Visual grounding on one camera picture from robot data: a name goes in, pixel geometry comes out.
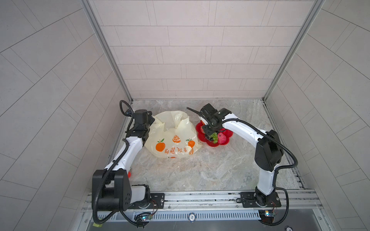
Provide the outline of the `green grape bunch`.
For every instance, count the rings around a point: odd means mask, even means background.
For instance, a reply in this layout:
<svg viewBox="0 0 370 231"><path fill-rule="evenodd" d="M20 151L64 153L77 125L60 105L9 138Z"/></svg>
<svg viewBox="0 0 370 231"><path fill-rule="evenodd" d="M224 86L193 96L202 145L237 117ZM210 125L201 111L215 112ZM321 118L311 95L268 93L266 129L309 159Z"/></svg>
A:
<svg viewBox="0 0 370 231"><path fill-rule="evenodd" d="M209 136L209 141L214 143L214 144L217 144L218 143L218 133L214 132L213 134L211 134Z"/></svg>

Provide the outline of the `pink dragon fruit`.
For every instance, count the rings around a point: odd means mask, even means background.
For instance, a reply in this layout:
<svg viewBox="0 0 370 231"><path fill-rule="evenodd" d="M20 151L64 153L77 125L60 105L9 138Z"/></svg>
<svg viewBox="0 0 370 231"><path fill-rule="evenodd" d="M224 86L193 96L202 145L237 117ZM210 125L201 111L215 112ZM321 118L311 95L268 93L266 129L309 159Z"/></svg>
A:
<svg viewBox="0 0 370 231"><path fill-rule="evenodd" d="M225 136L223 133L218 133L217 135L217 142L218 144L222 145L222 144L226 144L228 141L227 139L227 136Z"/></svg>

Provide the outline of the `cream plastic fruit bag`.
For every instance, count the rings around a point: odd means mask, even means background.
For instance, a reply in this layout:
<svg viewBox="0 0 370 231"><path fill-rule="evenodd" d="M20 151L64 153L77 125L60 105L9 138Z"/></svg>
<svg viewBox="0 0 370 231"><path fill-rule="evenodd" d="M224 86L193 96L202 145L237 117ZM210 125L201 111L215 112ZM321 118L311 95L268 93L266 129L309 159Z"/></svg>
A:
<svg viewBox="0 0 370 231"><path fill-rule="evenodd" d="M202 144L195 126L183 111L165 111L154 116L145 148L158 158L185 158Z"/></svg>

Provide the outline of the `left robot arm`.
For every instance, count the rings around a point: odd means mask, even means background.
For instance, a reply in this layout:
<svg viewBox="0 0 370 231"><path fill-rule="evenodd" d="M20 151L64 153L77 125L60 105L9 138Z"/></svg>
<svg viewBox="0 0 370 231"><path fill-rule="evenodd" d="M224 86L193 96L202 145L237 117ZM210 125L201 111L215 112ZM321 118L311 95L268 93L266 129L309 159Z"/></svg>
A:
<svg viewBox="0 0 370 231"><path fill-rule="evenodd" d="M129 129L124 145L113 161L92 177L92 208L94 211L126 211L132 205L146 207L150 204L150 188L131 185L129 170L136 155L149 138L150 126L155 121L151 111L133 113L134 126Z"/></svg>

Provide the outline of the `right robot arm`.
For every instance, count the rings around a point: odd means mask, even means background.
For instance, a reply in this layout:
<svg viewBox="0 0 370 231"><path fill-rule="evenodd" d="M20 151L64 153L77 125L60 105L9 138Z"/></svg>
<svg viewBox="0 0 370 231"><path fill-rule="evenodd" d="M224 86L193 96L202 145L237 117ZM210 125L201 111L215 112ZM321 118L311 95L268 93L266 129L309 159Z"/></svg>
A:
<svg viewBox="0 0 370 231"><path fill-rule="evenodd" d="M276 168L284 154L282 147L277 144L277 133L274 130L260 130L239 119L231 111L225 108L218 111L211 104L206 104L198 114L204 123L202 129L206 137L210 138L212 134L226 129L239 135L255 148L254 162L259 167L259 180L254 200L261 207L267 206L276 192Z"/></svg>

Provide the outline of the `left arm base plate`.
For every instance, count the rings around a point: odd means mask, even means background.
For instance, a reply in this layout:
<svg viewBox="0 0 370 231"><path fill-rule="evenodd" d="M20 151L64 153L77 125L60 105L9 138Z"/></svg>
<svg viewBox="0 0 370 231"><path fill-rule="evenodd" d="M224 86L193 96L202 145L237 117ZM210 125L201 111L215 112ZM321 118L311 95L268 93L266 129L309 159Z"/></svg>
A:
<svg viewBox="0 0 370 231"><path fill-rule="evenodd" d="M163 209L165 201L165 193L151 193L149 202L131 204L129 209Z"/></svg>

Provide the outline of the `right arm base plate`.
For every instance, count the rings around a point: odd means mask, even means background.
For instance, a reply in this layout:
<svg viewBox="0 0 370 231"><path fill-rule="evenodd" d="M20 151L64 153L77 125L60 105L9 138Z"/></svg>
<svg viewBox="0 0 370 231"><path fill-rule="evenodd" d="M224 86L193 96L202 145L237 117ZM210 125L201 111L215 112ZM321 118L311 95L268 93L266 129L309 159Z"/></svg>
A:
<svg viewBox="0 0 370 231"><path fill-rule="evenodd" d="M268 196L263 193L241 192L236 202L242 203L244 208L281 207L281 201L277 192L272 192L272 194Z"/></svg>

